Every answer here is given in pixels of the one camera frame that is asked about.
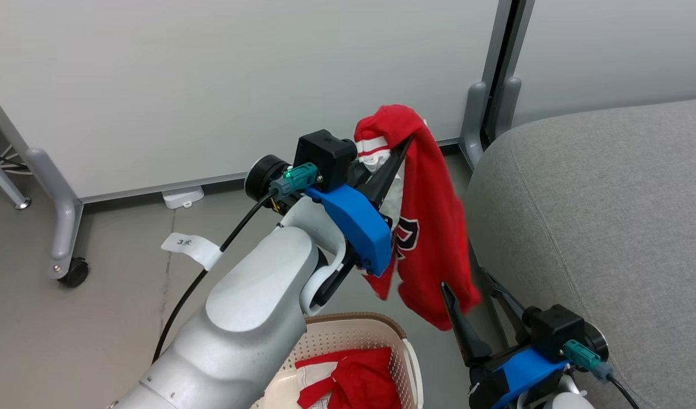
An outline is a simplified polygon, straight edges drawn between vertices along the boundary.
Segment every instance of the blue 3d-printed part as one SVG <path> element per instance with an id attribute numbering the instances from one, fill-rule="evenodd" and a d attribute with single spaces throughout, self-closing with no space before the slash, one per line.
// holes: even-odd
<path id="1" fill-rule="evenodd" d="M 322 202 L 325 212 L 360 256 L 364 269 L 381 277 L 391 261 L 391 230 L 371 202 L 348 185 L 327 193 L 310 187 L 305 194 Z"/>
<path id="2" fill-rule="evenodd" d="M 524 391 L 550 376 L 551 373 L 563 369 L 566 364 L 568 364 L 567 360 L 554 364 L 531 348 L 514 355 L 500 367 L 504 369 L 509 393 L 499 399 L 492 406 L 492 409 L 505 407 L 509 402 L 519 398 Z"/>

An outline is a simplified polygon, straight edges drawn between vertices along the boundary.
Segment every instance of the gray metal frame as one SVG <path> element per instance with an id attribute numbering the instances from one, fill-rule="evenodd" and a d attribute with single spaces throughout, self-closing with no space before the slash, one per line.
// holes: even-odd
<path id="1" fill-rule="evenodd" d="M 522 88 L 521 78 L 514 76 L 514 68 L 517 67 L 519 53 L 522 50 L 522 42 L 525 40 L 527 25 L 530 23 L 535 0 L 519 0 L 516 16 L 512 22 L 505 59 L 506 65 L 501 68 L 498 85 L 494 94 L 494 104 L 488 116 L 488 123 L 484 124 L 488 130 L 490 141 L 496 140 L 504 132 L 512 128 L 514 109 L 517 106 L 517 98 Z"/>
<path id="2" fill-rule="evenodd" d="M 30 198 L 24 197 L 23 194 L 20 193 L 2 168 L 0 168 L 0 187 L 15 203 L 15 209 L 22 210 L 31 204 Z"/>
<path id="3" fill-rule="evenodd" d="M 73 189 L 65 181 L 55 167 L 50 156 L 38 148 L 30 148 L 26 152 L 32 174 L 40 182 L 55 204 L 55 233 L 51 250 L 52 260 L 48 267 L 48 277 L 59 279 L 68 272 L 70 258 L 73 256 L 73 246 L 76 245 L 78 226 L 83 215 L 83 203 L 78 200 Z"/>
<path id="4" fill-rule="evenodd" d="M 52 261 L 48 266 L 47 274 L 52 279 L 59 279 L 67 274 L 68 267 L 70 267 L 73 246 L 78 235 L 78 225 L 81 223 L 81 215 L 83 214 L 83 203 L 78 200 L 73 189 L 70 188 L 47 153 L 42 149 L 28 148 L 28 144 L 24 142 L 23 137 L 15 129 L 1 106 L 0 132 L 16 151 L 26 153 L 23 158 L 32 174 L 55 203 L 57 219 L 51 253 Z"/>
<path id="5" fill-rule="evenodd" d="M 459 135 L 459 149 L 472 171 L 475 170 L 475 166 L 484 152 L 481 140 L 482 124 L 488 106 L 489 90 L 492 88 L 495 68 L 502 49 L 502 39 L 511 4 L 512 0 L 499 0 L 497 3 L 497 13 L 494 18 L 482 81 L 470 86 L 467 93 L 467 107 L 464 109 L 462 134 Z"/>
<path id="6" fill-rule="evenodd" d="M 511 128 L 514 108 L 522 87 L 522 80 L 513 77 L 514 68 L 517 66 L 519 50 L 522 49 L 535 0 L 515 1 L 517 1 L 517 8 L 509 27 L 504 61 L 500 61 L 499 58 L 508 29 L 507 24 L 510 23 L 512 0 L 500 0 L 498 3 L 482 81 L 470 86 L 468 91 L 459 148 L 472 170 L 475 170 L 484 152 L 482 131 L 485 130 L 489 141 L 492 142 Z M 495 85 L 493 95 L 490 95 L 498 64 L 500 65 L 497 77 L 499 83 Z"/>

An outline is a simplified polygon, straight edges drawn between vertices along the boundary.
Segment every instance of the metal stand leg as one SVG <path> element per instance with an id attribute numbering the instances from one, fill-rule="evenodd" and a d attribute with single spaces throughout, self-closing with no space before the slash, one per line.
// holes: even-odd
<path id="1" fill-rule="evenodd" d="M 504 132 L 512 129 L 514 119 L 514 108 L 517 106 L 519 89 L 522 88 L 522 80 L 517 77 L 507 78 L 504 81 L 501 96 L 499 97 L 499 108 L 497 109 L 497 120 L 494 125 L 494 137 L 500 137 Z"/>
<path id="2" fill-rule="evenodd" d="M 22 210 L 31 204 L 31 200 L 20 193 L 2 168 L 0 168 L 0 187 L 15 202 L 15 209 Z"/>
<path id="3" fill-rule="evenodd" d="M 484 106 L 487 98 L 487 85 L 478 82 L 469 87 L 467 94 L 467 107 L 464 109 L 464 122 L 462 123 L 462 134 L 459 137 L 459 149 L 464 153 L 469 167 L 472 171 L 480 161 L 482 153 L 482 121 L 484 119 Z"/>
<path id="4" fill-rule="evenodd" d="M 44 150 L 30 148 L 26 152 L 26 158 L 32 173 L 55 204 L 57 220 L 51 254 L 53 259 L 48 269 L 48 277 L 60 279 L 68 273 L 78 235 L 78 225 L 83 214 L 83 204 Z"/>

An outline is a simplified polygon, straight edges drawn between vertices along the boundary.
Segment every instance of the green connector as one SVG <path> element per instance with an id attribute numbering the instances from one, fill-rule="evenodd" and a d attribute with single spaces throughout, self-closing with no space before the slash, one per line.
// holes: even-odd
<path id="1" fill-rule="evenodd" d="M 282 178 L 270 183 L 270 189 L 278 189 L 278 199 L 294 191 L 306 189 L 317 181 L 317 167 L 312 163 L 303 163 L 289 169 Z"/>
<path id="2" fill-rule="evenodd" d="M 565 343 L 563 351 L 569 362 L 572 362 L 582 369 L 593 370 L 593 368 L 601 362 L 598 354 L 592 352 L 588 347 L 574 339 Z"/>

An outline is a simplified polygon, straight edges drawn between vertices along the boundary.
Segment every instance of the teal cable connector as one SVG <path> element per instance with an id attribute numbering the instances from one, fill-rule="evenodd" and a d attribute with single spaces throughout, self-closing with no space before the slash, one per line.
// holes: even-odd
<path id="1" fill-rule="evenodd" d="M 278 199 L 282 199 L 294 191 L 304 190 L 317 182 L 317 167 L 312 163 L 303 163 L 288 169 L 282 178 L 272 181 L 270 189 L 278 189 Z"/>
<path id="2" fill-rule="evenodd" d="M 588 347 L 574 339 L 569 340 L 563 346 L 563 352 L 569 362 L 579 368 L 589 370 L 602 383 L 609 381 L 608 376 L 613 375 L 613 367 L 600 360 L 600 356 L 592 352 Z"/>

